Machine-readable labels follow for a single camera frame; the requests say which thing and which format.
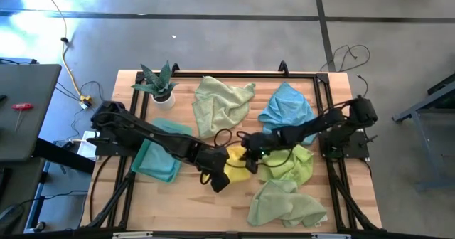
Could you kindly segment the lime green microfiber towel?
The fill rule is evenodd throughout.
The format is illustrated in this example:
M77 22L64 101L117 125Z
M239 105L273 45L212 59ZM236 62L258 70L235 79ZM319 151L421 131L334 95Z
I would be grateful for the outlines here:
M276 150L266 156L258 169L258 179L294 181L305 184L314 172L314 154L300 144L292 150Z

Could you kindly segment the grey metal cart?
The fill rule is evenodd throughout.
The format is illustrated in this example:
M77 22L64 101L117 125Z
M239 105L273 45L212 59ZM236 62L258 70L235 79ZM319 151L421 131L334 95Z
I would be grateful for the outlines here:
M422 101L392 116L411 119L432 175L415 185L418 191L455 187L455 73L427 90Z

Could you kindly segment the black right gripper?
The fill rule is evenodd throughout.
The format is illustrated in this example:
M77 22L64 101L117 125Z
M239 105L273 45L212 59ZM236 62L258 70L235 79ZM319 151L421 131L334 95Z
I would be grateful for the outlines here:
M259 159L271 151L283 149L284 145L276 134L246 134L243 137L243 147L246 149L245 168L253 173L258 170Z

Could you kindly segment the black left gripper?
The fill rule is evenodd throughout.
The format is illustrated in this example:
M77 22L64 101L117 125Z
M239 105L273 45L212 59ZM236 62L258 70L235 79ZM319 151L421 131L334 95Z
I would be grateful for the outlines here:
M211 176L211 187L214 192L221 192L229 183L230 179L224 173L226 161L229 159L225 147L201 147L195 158L195 165L201 171L207 171Z

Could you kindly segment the white plant pot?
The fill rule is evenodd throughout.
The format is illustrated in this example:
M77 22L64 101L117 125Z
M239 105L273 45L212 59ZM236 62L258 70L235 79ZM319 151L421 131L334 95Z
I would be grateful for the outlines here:
M167 94L166 99L163 101L158 101L154 95L151 97L151 100L153 101L154 106L160 110L169 110L176 103L176 98L173 92Z

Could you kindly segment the black table brace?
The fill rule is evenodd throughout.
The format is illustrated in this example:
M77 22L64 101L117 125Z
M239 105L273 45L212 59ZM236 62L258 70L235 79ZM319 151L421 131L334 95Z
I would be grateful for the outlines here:
M87 174L91 174L95 168L95 162L93 160L40 138L36 140L32 157L40 157Z

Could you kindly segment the white edge bracket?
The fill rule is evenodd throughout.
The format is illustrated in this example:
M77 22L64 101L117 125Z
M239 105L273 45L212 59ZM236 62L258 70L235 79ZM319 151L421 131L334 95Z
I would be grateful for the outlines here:
M121 232L112 235L112 239L150 239L152 237L151 231Z
M349 234L339 233L312 233L311 239L352 239Z

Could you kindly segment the red-handled tool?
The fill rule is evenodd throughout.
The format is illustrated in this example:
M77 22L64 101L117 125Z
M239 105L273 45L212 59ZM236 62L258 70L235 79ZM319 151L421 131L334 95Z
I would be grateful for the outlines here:
M14 129L14 131L16 132L18 130L18 127L19 127L19 124L20 124L20 121L21 121L22 112L26 111L26 110L32 110L33 109L33 105L31 103L29 103L29 102L22 102L22 103L17 103L17 104L12 105L11 108L18 112L18 117L17 117L17 120L16 120L15 129Z

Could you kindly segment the grey side table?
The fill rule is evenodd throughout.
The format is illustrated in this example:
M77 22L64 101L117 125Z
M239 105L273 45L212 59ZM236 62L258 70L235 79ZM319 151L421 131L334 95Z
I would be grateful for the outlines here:
M24 161L32 156L43 125L61 66L0 65L0 161ZM32 110L23 111L15 132L18 112L12 105L29 102Z

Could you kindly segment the black metal table frame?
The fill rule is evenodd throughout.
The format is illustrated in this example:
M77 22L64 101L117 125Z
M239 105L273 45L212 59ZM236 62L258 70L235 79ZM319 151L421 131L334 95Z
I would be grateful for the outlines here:
M257 116L263 110L273 92L282 82L288 82L294 89L301 92L310 102L314 112L322 111L333 102L351 99L351 90L346 73L313 73L284 71L241 71L241 70L177 70L171 81L178 85L173 90L176 104L167 111L157 109L151 97L137 92L130 87L141 76L139 70L119 70L111 99L124 103L127 110L146 121L162 117L192 128L197 135L196 120L191 103L195 101L194 93L204 75L212 76L226 85L244 86L255 83L255 97L250 104L246 118L232 129L233 138L239 130L256 132L262 130ZM305 193L319 201L328 211L328 220L319 227L305 228L298 225L285 228L281 221L275 220L265 225L252 227L247 223L247 214L253 195L262 186L257 178L231 184L220 193L215 193L209 184L202 185L196 168L182 164L176 180L165 183L151 177L137 174L134 183L120 194L113 225L104 221L99 227L85 228L90 223L90 203L92 203L93 220L107 205L114 188L127 174L132 158L114 156L100 170L95 192L89 193L82 217L82 230L86 232L81 238L112 238L113 233L151 231L154 239L158 237L172 238L311 238L312 233L349 234L352 239L379 238L382 229L378 205L375 199L372 179L367 166L359 160L344 161L346 173L345 184L349 184L350 193L364 219L368 219L379 230L363 230L356 219L357 229L349 226L348 204L340 191L337 196L334 186L329 185L326 161L321 156L319 140L309 147L315 153L314 175L302 187Z

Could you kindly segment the green succulent plant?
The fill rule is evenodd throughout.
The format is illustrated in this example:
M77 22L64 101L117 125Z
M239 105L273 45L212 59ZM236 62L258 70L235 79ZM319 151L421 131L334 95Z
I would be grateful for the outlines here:
M157 102L169 99L173 89L177 86L177 83L171 82L172 69L169 62L166 61L158 75L143 64L141 64L141 69L146 83L144 85L137 83L131 88L151 94Z

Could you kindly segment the pale green microfiber towel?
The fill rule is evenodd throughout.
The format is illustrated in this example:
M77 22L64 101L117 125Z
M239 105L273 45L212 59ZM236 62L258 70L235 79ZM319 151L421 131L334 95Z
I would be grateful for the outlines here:
M280 220L285 228L319 227L327 210L310 195L298 192L294 181L269 180L252 197L247 222L254 227Z
M214 77L205 76L195 91L192 104L199 137L214 137L222 129L231 129L247 116L255 84L229 86Z

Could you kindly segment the yellow microfiber towel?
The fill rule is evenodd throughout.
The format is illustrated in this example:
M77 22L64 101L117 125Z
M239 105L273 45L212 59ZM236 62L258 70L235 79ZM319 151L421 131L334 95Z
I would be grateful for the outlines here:
M226 161L224 173L228 175L230 183L232 179L234 179L234 182L249 179L250 172L245 168L245 160L241 160L246 149L237 144L233 147L228 147L227 152L229 159ZM200 182L203 185L208 183L211 185L211 176L212 174L209 174L207 171L201 171Z

